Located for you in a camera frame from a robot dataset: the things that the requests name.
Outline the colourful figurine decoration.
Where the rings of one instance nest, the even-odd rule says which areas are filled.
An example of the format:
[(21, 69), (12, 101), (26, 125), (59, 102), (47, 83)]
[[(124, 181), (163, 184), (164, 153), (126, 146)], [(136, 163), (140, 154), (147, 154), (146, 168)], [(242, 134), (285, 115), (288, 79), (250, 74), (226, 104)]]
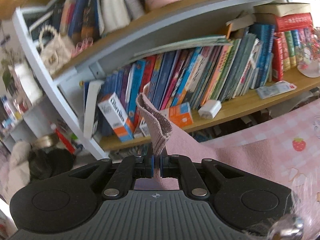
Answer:
[(298, 70), (310, 78), (319, 77), (319, 27), (299, 30)]

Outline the cream white garment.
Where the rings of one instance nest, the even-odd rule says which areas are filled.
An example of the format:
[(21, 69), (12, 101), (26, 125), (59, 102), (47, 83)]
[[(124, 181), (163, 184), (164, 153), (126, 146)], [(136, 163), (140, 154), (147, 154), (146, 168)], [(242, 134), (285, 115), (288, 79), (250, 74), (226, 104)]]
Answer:
[(11, 154), (1, 155), (1, 196), (7, 204), (17, 191), (30, 183), (30, 152), (31, 144), (18, 141)]

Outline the red tassel ornament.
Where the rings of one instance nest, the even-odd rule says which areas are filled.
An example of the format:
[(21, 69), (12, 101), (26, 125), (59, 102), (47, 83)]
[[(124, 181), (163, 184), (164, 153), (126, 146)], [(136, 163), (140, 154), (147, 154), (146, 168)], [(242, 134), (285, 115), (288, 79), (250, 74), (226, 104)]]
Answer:
[(56, 124), (51, 123), (50, 127), (54, 131), (54, 133), (58, 136), (59, 140), (63, 143), (65, 148), (69, 151), (69, 153), (74, 154), (75, 148), (73, 147), (71, 142), (59, 131)]

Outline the white quilted handbag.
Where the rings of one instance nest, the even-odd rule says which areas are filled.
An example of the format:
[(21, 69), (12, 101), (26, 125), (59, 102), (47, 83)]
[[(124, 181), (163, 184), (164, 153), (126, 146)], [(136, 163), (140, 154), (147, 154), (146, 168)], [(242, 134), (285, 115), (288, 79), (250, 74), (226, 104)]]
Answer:
[[(51, 33), (53, 38), (45, 46), (43, 36)], [(75, 46), (68, 36), (61, 36), (51, 25), (42, 27), (39, 34), (39, 45), (41, 48), (40, 58), (50, 75), (55, 74), (72, 58)]]

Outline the white charger block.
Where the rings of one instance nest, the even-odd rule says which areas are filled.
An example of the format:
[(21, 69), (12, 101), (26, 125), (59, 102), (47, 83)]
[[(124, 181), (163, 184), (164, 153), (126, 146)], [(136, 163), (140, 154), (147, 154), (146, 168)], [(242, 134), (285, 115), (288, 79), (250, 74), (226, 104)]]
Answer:
[(221, 110), (222, 104), (219, 100), (208, 100), (199, 110), (200, 117), (205, 119), (213, 119)]

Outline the red dictionaries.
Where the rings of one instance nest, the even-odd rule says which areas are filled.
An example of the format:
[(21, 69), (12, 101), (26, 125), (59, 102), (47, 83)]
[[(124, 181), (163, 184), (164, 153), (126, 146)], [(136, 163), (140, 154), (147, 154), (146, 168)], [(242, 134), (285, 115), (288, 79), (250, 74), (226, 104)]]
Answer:
[(300, 38), (304, 37), (304, 30), (311, 27), (313, 21), (309, 12), (282, 17), (272, 14), (271, 18), (275, 25), (272, 78), (281, 81), (285, 72), (298, 66), (298, 53), (302, 46)]

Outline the row of colourful books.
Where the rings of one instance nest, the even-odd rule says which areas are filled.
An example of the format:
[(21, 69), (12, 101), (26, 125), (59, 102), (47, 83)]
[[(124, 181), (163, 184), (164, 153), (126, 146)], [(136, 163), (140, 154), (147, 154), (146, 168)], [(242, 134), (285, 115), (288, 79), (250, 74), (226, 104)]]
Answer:
[[(115, 92), (132, 124), (139, 127), (135, 99), (142, 92), (158, 110), (185, 102), (198, 110), (208, 100), (224, 102), (252, 89), (262, 99), (271, 97), (266, 83), (272, 75), (274, 31), (274, 25), (255, 23), (240, 38), (220, 38), (213, 46), (202, 43), (139, 59), (106, 77), (98, 101)], [(98, 126), (104, 135), (113, 131), (99, 113)]]

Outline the white orange medicine box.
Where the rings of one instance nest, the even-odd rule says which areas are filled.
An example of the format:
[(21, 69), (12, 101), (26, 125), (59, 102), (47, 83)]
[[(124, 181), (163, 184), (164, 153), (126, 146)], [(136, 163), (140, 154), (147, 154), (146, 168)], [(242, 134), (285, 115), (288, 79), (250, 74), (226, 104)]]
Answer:
[(121, 142), (133, 139), (134, 126), (115, 92), (104, 96), (98, 107)]

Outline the pink checkered tablecloth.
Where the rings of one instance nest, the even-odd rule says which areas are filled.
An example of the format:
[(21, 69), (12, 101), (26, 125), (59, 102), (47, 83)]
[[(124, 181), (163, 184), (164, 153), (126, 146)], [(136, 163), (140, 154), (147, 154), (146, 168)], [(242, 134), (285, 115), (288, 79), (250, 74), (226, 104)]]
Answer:
[(217, 160), (289, 185), (319, 174), (319, 100), (242, 131), (204, 142)]

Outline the wooden white bookshelf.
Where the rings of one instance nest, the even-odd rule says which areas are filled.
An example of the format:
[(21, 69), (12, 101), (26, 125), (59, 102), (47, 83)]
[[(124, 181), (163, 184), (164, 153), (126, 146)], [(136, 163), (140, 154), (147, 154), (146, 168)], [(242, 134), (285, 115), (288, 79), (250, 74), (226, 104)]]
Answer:
[(62, 93), (59, 89), (61, 83), (70, 88), (71, 78), (87, 72), (89, 67), (97, 67), (99, 75), (103, 76), (107, 71), (126, 64), (140, 51), (217, 33), (239, 11), (273, 0), (182, 0), (166, 5), (95, 42), (52, 76), (40, 58), (25, 20), (46, 12), (56, 1), (27, 0), (26, 5), (15, 9), (12, 22), (25, 56), (49, 100), (85, 149), (101, 159), (106, 157), (106, 151), (94, 139), (87, 139), (83, 135), (81, 109), (74, 105), (81, 99), (81, 94), (70, 90)]

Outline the brass bowl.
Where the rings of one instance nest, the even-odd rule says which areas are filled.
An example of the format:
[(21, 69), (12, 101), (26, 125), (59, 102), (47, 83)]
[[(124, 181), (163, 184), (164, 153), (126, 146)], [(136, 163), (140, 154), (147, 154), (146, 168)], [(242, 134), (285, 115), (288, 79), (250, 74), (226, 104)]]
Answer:
[(58, 142), (59, 137), (57, 136), (57, 134), (52, 133), (36, 139), (31, 145), (34, 149), (46, 149), (54, 147), (58, 144)]

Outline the flat orange white box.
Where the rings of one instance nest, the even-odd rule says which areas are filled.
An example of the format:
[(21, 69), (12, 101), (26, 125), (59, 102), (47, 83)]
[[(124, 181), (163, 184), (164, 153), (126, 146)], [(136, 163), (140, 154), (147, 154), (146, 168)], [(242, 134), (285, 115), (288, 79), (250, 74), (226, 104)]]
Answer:
[[(160, 110), (159, 112), (180, 128), (189, 126), (194, 123), (189, 102), (166, 108)], [(145, 137), (148, 137), (150, 136), (150, 132), (148, 125), (146, 124), (146, 120), (142, 117), (142, 115), (140, 116), (140, 118), (141, 120), (139, 123), (139, 129)]]

